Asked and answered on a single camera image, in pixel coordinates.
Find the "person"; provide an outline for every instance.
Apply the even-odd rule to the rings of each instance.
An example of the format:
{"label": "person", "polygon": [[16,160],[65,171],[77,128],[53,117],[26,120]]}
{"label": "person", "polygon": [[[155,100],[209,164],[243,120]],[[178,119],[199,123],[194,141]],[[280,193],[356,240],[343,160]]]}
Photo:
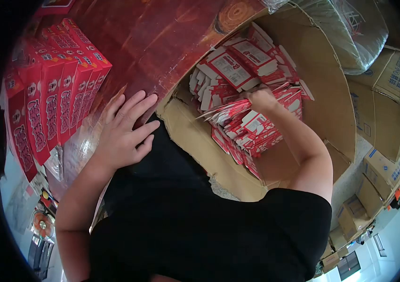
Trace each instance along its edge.
{"label": "person", "polygon": [[[258,202],[223,199],[156,117],[133,130],[157,101],[145,96],[139,91],[125,102],[119,95],[111,103],[95,153],[59,204],[56,236],[67,279],[311,279],[332,217],[332,161],[316,133],[268,88],[247,93],[252,110],[280,130],[299,169],[287,189],[270,189]],[[109,180],[108,217],[89,234]]]}

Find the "plastic-wrapped package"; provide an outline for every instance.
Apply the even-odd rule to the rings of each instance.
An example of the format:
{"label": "plastic-wrapped package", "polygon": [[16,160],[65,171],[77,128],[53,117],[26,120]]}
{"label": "plastic-wrapped package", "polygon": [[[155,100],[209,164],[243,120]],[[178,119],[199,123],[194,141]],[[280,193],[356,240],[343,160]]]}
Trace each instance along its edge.
{"label": "plastic-wrapped package", "polygon": [[50,154],[50,158],[45,161],[45,168],[51,172],[51,174],[58,180],[62,181],[64,179],[64,150],[60,145],[54,147]]}
{"label": "plastic-wrapped package", "polygon": [[293,0],[327,35],[345,74],[365,72],[388,38],[373,0]]}

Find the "red and white packaging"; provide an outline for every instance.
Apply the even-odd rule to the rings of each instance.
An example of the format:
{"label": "red and white packaging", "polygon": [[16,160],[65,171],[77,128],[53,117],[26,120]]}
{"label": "red and white packaging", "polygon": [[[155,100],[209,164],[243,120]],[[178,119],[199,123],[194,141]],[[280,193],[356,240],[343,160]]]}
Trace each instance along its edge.
{"label": "red and white packaging", "polygon": [[302,94],[300,90],[278,100],[278,102],[302,120]]}
{"label": "red and white packaging", "polygon": [[220,77],[226,79],[238,92],[249,90],[260,83],[258,76],[244,63],[240,63],[236,55],[224,46],[209,54],[206,57],[206,64]]}
{"label": "red and white packaging", "polygon": [[83,98],[85,96],[87,86],[89,85],[90,77],[93,75],[94,71],[97,72],[96,75],[93,76],[98,76],[101,69],[98,70],[98,66],[92,63],[90,57],[84,53],[83,48],[81,48],[81,46],[76,43],[66,31],[61,29],[60,26],[57,27],[56,25],[53,25],[50,28],[43,29],[42,36],[44,38],[48,38],[48,42],[53,47],[65,53],[66,56],[73,56],[74,60],[78,62],[76,75],[71,86],[71,92],[64,93],[64,95],[66,95],[65,97],[70,96],[68,112],[69,132],[70,136],[72,136],[78,128]]}
{"label": "red and white packaging", "polygon": [[258,76],[265,76],[277,70],[277,60],[246,38],[235,38],[227,49],[237,55]]}
{"label": "red and white packaging", "polygon": [[294,64],[293,59],[286,52],[285,48],[282,45],[278,45],[275,47],[276,55],[274,58],[278,61],[279,69],[284,72],[284,76],[286,80],[291,83],[299,83],[299,76],[297,75],[296,65]]}
{"label": "red and white packaging", "polygon": [[192,95],[194,95],[193,92],[198,83],[197,75],[198,75],[199,71],[200,70],[198,68],[195,68],[194,72],[191,74],[190,79],[189,79],[189,90],[191,91]]}
{"label": "red and white packaging", "polygon": [[14,69],[5,71],[4,86],[7,102],[5,121],[10,148],[17,158],[29,182],[37,174],[37,168],[29,147],[29,133],[26,125],[26,90]]}
{"label": "red and white packaging", "polygon": [[208,76],[210,79],[215,79],[218,76],[221,77],[219,75],[219,73],[215,70],[213,70],[212,68],[210,68],[210,66],[208,65],[208,62],[206,61],[206,59],[201,60],[200,62],[198,62],[197,64],[197,68],[206,76]]}
{"label": "red and white packaging", "polygon": [[203,100],[204,91],[210,84],[211,84],[211,79],[208,76],[206,76],[204,78],[204,81],[203,81],[200,89],[197,92],[197,95],[198,95],[197,100],[199,100],[200,102]]}
{"label": "red and white packaging", "polygon": [[41,64],[33,64],[17,67],[16,70],[25,87],[26,114],[23,118],[26,118],[29,145],[35,159],[42,166],[49,159],[50,150],[42,119],[46,103],[41,94],[41,67]]}
{"label": "red and white packaging", "polygon": [[85,36],[85,34],[81,31],[81,29],[79,28],[79,26],[77,26],[77,24],[73,21],[73,19],[65,18],[62,20],[61,24],[68,31],[68,33],[74,38],[74,40],[87,50],[87,52],[91,55],[91,60],[95,61],[98,67],[102,67],[102,71],[100,72],[98,79],[96,79],[95,81],[93,90],[89,95],[89,101],[86,106],[86,110],[84,111],[84,117],[87,117],[90,112],[90,108],[92,107],[96,93],[99,91],[101,85],[106,79],[106,76],[109,74],[109,71],[112,68],[112,64],[95,47],[95,45],[87,38],[87,36]]}
{"label": "red and white packaging", "polygon": [[310,89],[308,86],[305,84],[305,81],[302,79],[299,80],[300,87],[302,89],[302,99],[304,100],[312,100],[314,101],[313,94],[311,93]]}
{"label": "red and white packaging", "polygon": [[64,70],[64,60],[57,56],[57,50],[51,48],[45,42],[28,38],[26,43],[31,63],[41,64],[41,122],[48,149],[51,151],[59,144],[56,115],[58,100],[60,100],[59,85]]}
{"label": "red and white packaging", "polygon": [[[59,143],[63,145],[70,138],[70,98],[71,90],[74,85],[75,75],[78,69],[78,60],[72,55],[68,55],[60,46],[69,46],[56,32],[49,28],[42,30],[44,41],[58,51],[57,56],[61,58],[65,65],[60,81],[59,99],[57,105],[57,130],[59,133]],[[80,65],[80,72],[90,67],[87,63]]]}
{"label": "red and white packaging", "polygon": [[244,166],[249,169],[250,172],[252,172],[253,175],[255,175],[258,179],[261,180],[260,175],[258,174],[258,171],[256,170],[255,163],[253,162],[253,159],[250,155],[248,155],[245,152],[242,152],[242,158],[244,161]]}
{"label": "red and white packaging", "polygon": [[[68,34],[68,30],[62,28],[60,25],[52,25],[51,28],[53,30],[56,30],[64,38],[64,40],[67,40],[67,42],[70,45],[73,45],[73,42],[77,44],[79,46],[79,50],[77,50],[76,52],[78,54],[81,54],[80,57],[82,58],[82,60],[84,60],[93,67],[92,75],[90,76],[89,81],[86,83],[85,91],[83,91],[82,93],[82,98],[79,105],[78,121],[76,126],[76,128],[79,128],[82,125],[84,117],[88,115],[88,111],[90,110],[89,105],[91,105],[90,102],[93,103],[94,97],[92,97],[92,95],[95,95],[98,89],[100,88],[101,83],[104,80],[104,77],[106,77],[107,75],[107,72],[104,73],[101,64],[98,63],[95,56],[91,54],[92,50],[85,47],[84,46],[85,43],[83,43],[78,37],[74,37],[73,32],[71,34]],[[101,78],[102,79],[101,82],[97,82],[100,79],[101,74],[104,74],[104,77]]]}
{"label": "red and white packaging", "polygon": [[211,138],[219,145],[220,148],[227,154],[230,154],[230,150],[228,149],[227,141],[228,137],[226,136],[225,132],[218,126],[211,127]]}
{"label": "red and white packaging", "polygon": [[250,41],[252,41],[255,45],[257,45],[259,48],[261,48],[266,54],[268,54],[272,58],[275,57],[276,52],[275,52],[274,41],[256,23],[254,22],[251,23],[247,38]]}
{"label": "red and white packaging", "polygon": [[202,98],[201,110],[228,104],[239,97],[239,93],[225,79],[212,79]]}

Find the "red product box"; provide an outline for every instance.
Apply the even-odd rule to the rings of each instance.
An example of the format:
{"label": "red product box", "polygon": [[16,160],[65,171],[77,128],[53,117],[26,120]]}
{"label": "red product box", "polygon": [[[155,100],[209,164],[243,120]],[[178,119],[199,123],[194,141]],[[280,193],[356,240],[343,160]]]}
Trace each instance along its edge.
{"label": "red product box", "polygon": [[66,31],[61,29],[61,27],[57,28],[57,26],[53,25],[50,28],[45,28],[42,31],[42,37],[47,38],[48,42],[54,48],[65,53],[66,56],[73,56],[73,58],[78,62],[74,82],[71,86],[71,92],[64,92],[66,97],[69,97],[70,99],[68,112],[69,132],[71,136],[78,128],[83,98],[85,96],[86,88],[89,86],[90,78],[92,75],[95,77],[93,74],[94,71],[96,71],[97,76],[101,69],[98,68],[96,64],[92,63],[90,57],[84,53],[81,46],[79,46]]}
{"label": "red product box", "polygon": [[43,132],[51,151],[57,144],[57,104],[60,99],[59,85],[64,70],[64,60],[57,56],[54,48],[35,38],[28,38],[27,52],[32,63],[41,64],[40,91],[41,91],[41,122]]}
{"label": "red product box", "polygon": [[[41,35],[45,42],[53,47],[54,50],[56,50],[53,50],[53,53],[57,54],[57,56],[65,63],[60,82],[56,114],[59,143],[63,145],[70,138],[69,105],[71,91],[74,85],[75,75],[79,62],[77,59],[74,59],[72,55],[68,55],[66,52],[64,52],[64,50],[60,46],[66,47],[68,46],[68,44],[65,43],[65,41],[56,32],[53,32],[51,28],[44,28]],[[92,67],[89,64],[84,63],[84,65],[80,65],[79,68],[79,71],[84,71]]]}
{"label": "red product box", "polygon": [[35,13],[36,16],[68,14],[75,0],[45,0]]}
{"label": "red product box", "polygon": [[98,66],[102,67],[102,71],[98,76],[98,79],[95,81],[95,85],[93,87],[92,93],[89,96],[89,101],[86,106],[86,111],[84,112],[84,117],[87,117],[90,112],[90,108],[93,104],[93,100],[95,99],[96,93],[100,89],[103,81],[108,75],[109,71],[112,68],[112,64],[110,61],[106,59],[106,57],[95,47],[95,45],[90,42],[90,40],[85,36],[85,34],[81,31],[79,26],[73,21],[73,19],[65,18],[62,20],[62,26],[66,28],[68,33],[74,38],[74,40],[81,46],[87,50],[88,54],[91,55],[91,59],[96,62]]}
{"label": "red product box", "polygon": [[[82,57],[84,61],[93,67],[92,75],[86,83],[85,91],[83,92],[82,98],[79,102],[78,121],[76,126],[76,128],[79,128],[81,127],[84,117],[88,116],[90,106],[93,104],[93,100],[95,98],[95,94],[99,90],[112,65],[108,61],[104,62],[103,60],[98,60],[97,57],[92,54],[93,50],[96,50],[95,46],[90,46],[90,48],[86,47],[85,43],[83,42],[85,40],[81,41],[77,35],[73,34],[73,32],[68,33],[69,30],[62,28],[60,25],[52,25],[51,28],[56,30],[61,37],[69,43],[69,45],[78,46],[79,49],[76,50],[76,52],[81,54],[80,57]],[[107,65],[106,70],[102,67],[102,65]]]}
{"label": "red product box", "polygon": [[236,55],[224,46],[206,57],[207,66],[227,80],[238,92],[249,90],[260,83],[260,79]]}
{"label": "red product box", "polygon": [[227,49],[237,55],[258,76],[265,76],[277,70],[277,60],[245,38],[235,38],[234,42],[229,42]]}
{"label": "red product box", "polygon": [[17,67],[18,75],[25,86],[26,121],[29,132],[29,144],[37,162],[42,166],[50,157],[50,150],[45,134],[42,112],[45,102],[41,94],[41,64]]}
{"label": "red product box", "polygon": [[13,155],[18,159],[29,182],[37,174],[37,168],[29,147],[29,134],[26,126],[26,90],[15,70],[5,72],[5,92],[7,97],[5,121]]}

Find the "open cardboard box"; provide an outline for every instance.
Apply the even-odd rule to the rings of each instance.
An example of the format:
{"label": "open cardboard box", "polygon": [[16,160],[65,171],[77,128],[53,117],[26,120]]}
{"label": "open cardboard box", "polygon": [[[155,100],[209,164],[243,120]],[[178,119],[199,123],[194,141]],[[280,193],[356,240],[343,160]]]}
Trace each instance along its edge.
{"label": "open cardboard box", "polygon": [[[271,15],[265,10],[255,18],[251,20],[284,46],[315,97],[315,101],[303,101],[303,121],[326,140],[335,182],[354,161],[356,138],[352,101],[337,55],[321,28],[295,5],[286,4]],[[191,103],[189,74],[156,109],[175,143],[241,201],[258,201],[266,188],[286,187],[299,168],[286,143],[254,159],[261,181],[237,165],[211,138],[211,126],[195,119],[199,114]]]}

